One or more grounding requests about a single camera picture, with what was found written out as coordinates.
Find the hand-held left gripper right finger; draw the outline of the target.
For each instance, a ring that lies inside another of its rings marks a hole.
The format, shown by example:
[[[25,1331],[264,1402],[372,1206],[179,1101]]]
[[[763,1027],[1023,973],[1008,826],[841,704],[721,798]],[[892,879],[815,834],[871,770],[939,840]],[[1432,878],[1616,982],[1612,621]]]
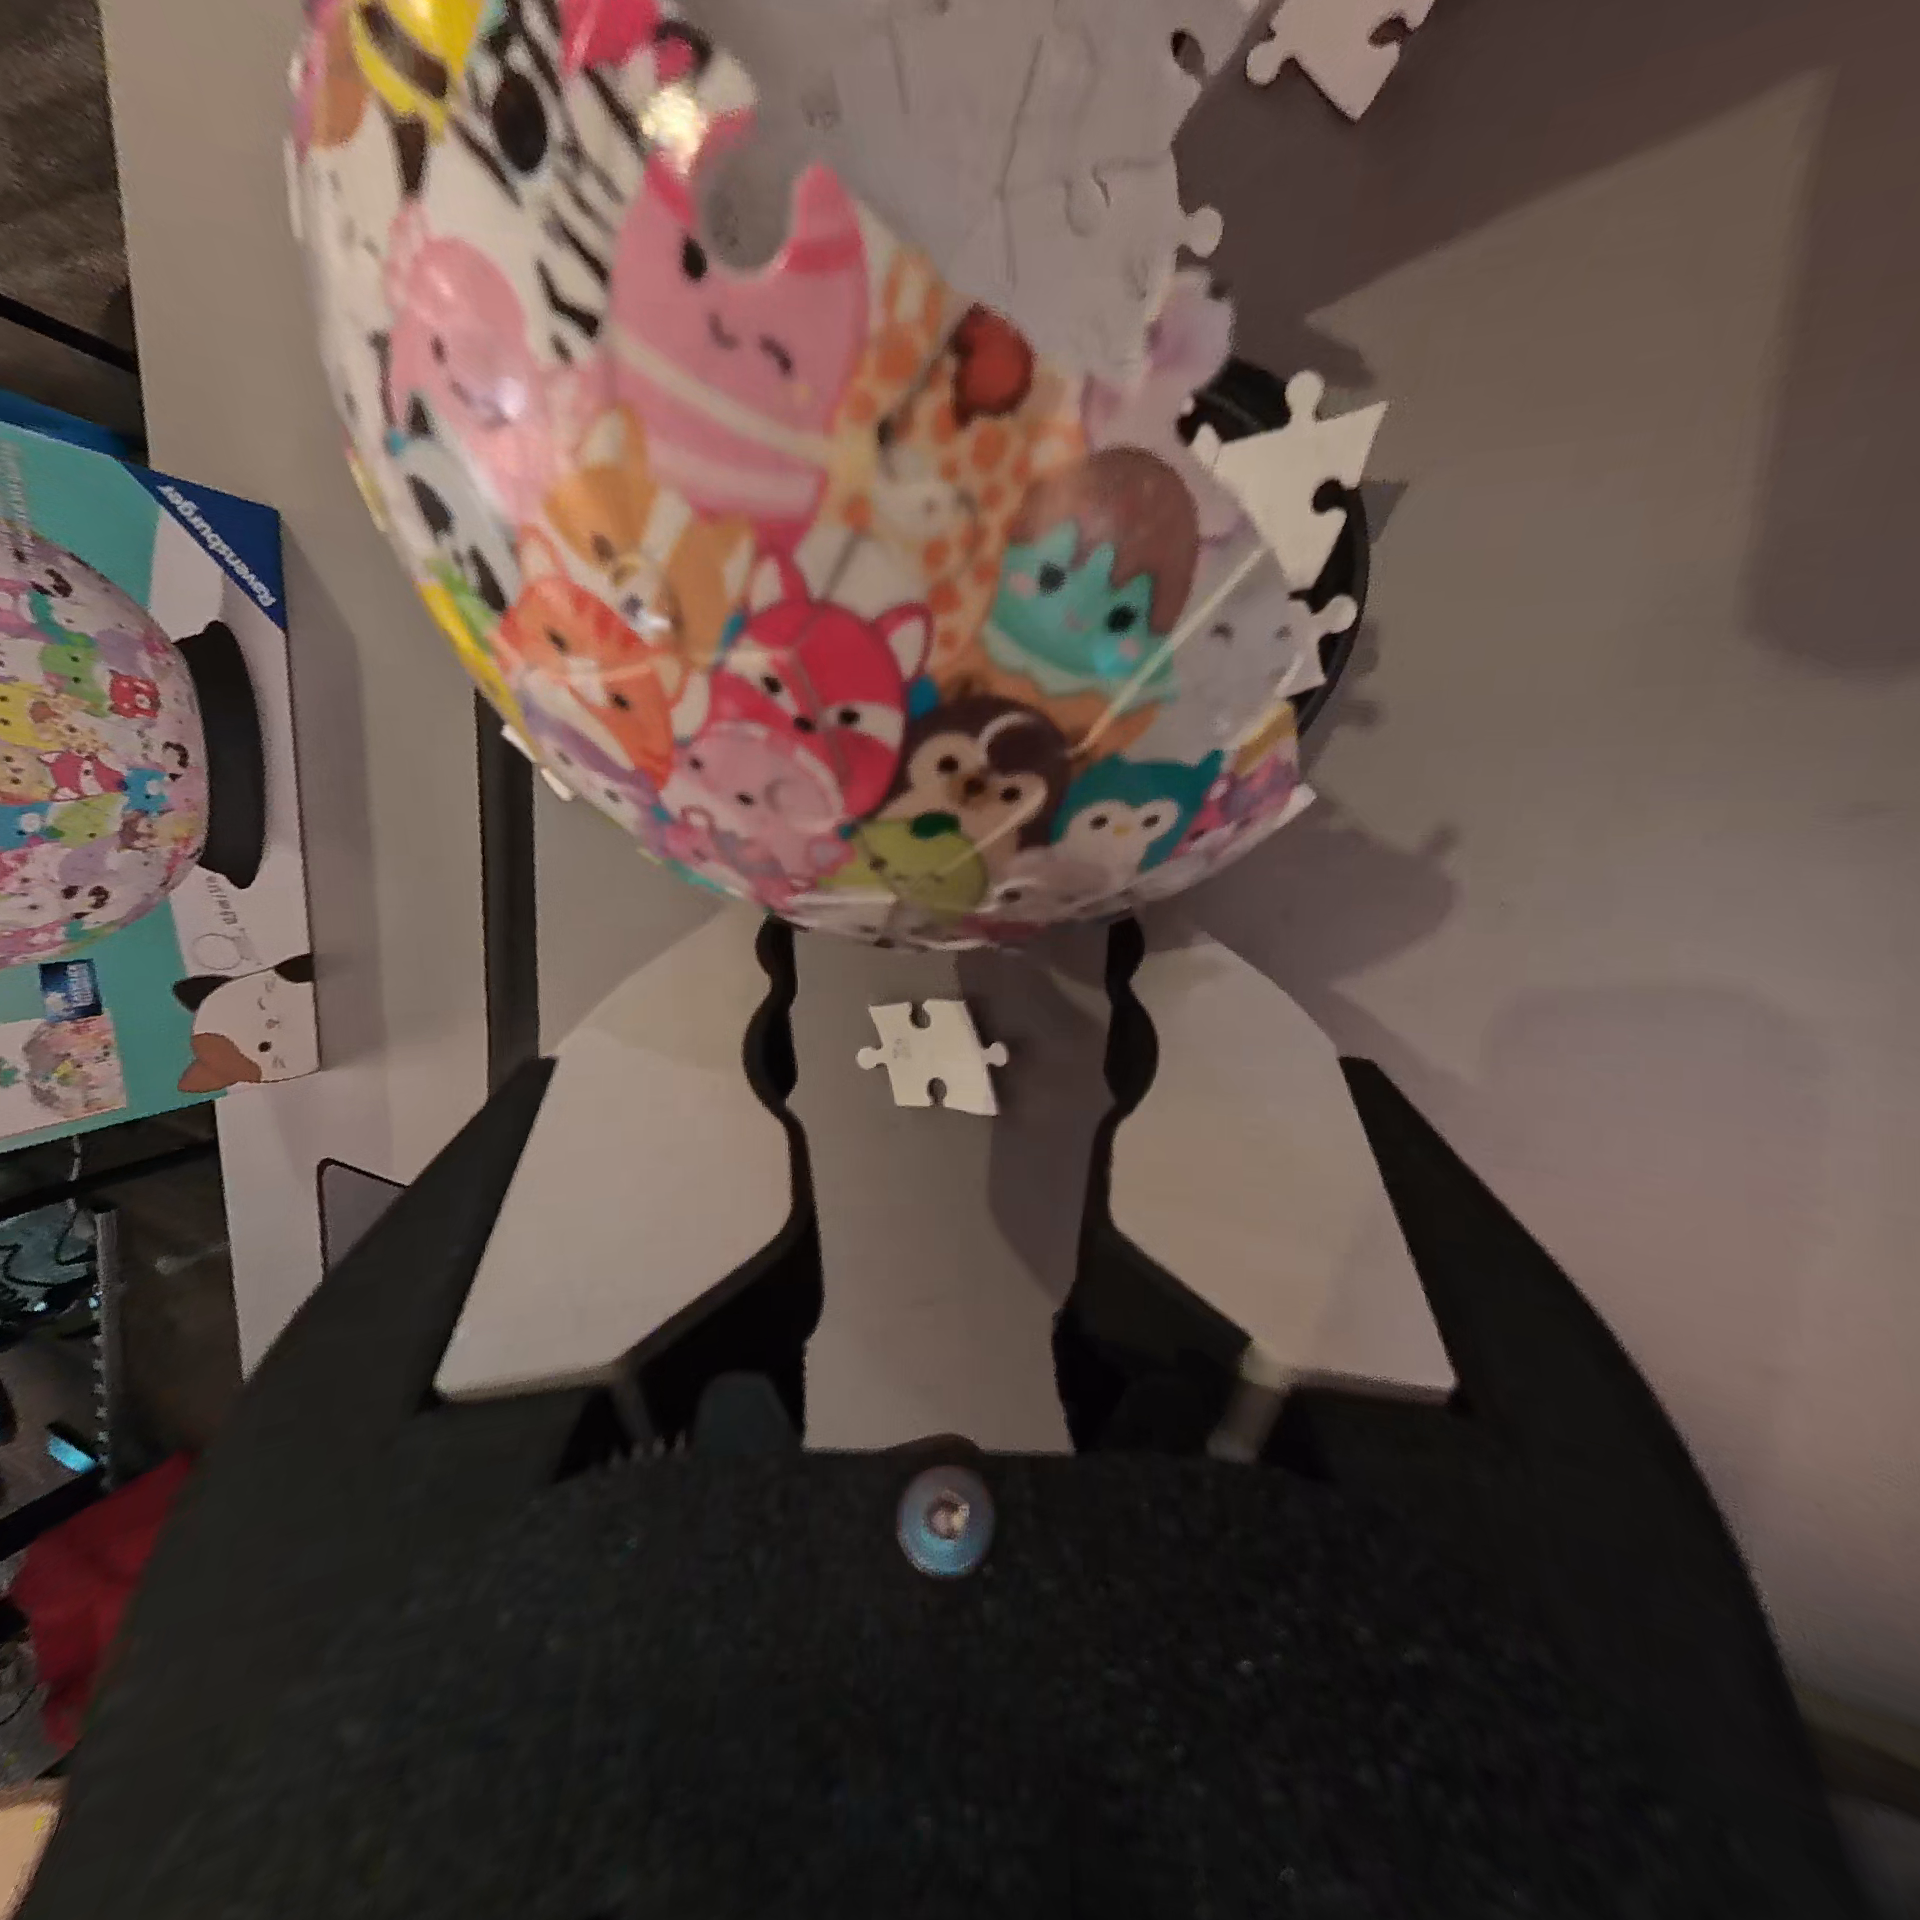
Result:
[[[1097,951],[1109,1108],[1054,1318],[1070,1445],[1254,1460],[1300,1395],[1446,1408],[1456,1367],[1336,1045],[1208,935]]]

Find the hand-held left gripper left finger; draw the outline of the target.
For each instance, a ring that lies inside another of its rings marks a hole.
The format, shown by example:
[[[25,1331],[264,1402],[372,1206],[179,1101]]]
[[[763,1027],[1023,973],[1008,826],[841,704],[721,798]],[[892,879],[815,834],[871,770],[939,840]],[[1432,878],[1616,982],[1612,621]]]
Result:
[[[793,931],[708,918],[558,1046],[438,1367],[445,1402],[600,1384],[648,1440],[757,1376],[807,1426],[824,1308]]]

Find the white puzzle piece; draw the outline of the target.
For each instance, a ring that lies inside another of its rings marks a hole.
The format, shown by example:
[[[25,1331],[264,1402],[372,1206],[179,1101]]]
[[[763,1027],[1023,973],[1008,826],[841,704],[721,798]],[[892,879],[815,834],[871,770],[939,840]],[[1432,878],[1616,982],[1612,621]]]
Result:
[[[884,1002],[868,1008],[876,1040],[855,1054],[864,1072],[884,1072],[897,1108],[996,1118],[996,1072],[1009,1062],[1001,1040],[985,1040],[965,998]]]
[[[1243,60],[1243,78],[1267,86],[1292,64],[1355,123],[1430,12],[1432,3],[1280,3]]]

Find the colourful 3D puzzle ball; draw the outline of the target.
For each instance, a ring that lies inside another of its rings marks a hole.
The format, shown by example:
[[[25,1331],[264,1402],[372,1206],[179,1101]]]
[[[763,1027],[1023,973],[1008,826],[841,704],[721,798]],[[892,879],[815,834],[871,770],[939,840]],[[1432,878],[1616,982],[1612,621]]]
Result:
[[[1105,920],[1311,805],[1380,404],[1231,357],[1249,4],[302,4],[372,519],[509,740],[807,931]]]

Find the colourful puzzle box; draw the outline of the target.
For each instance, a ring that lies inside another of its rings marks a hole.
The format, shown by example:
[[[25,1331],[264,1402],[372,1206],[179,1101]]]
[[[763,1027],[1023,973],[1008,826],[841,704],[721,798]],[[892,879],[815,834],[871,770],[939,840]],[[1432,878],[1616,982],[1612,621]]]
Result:
[[[320,1068],[281,517],[1,426],[1,1148]]]

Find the red storage bin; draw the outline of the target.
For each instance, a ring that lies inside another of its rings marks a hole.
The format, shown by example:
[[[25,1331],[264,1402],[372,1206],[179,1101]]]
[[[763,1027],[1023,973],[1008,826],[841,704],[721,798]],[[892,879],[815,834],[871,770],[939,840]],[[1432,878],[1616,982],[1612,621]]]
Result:
[[[53,1524],[7,1583],[7,1605],[27,1630],[44,1688],[40,1725],[56,1757],[79,1739],[127,1605],[198,1462],[195,1451],[173,1451]]]

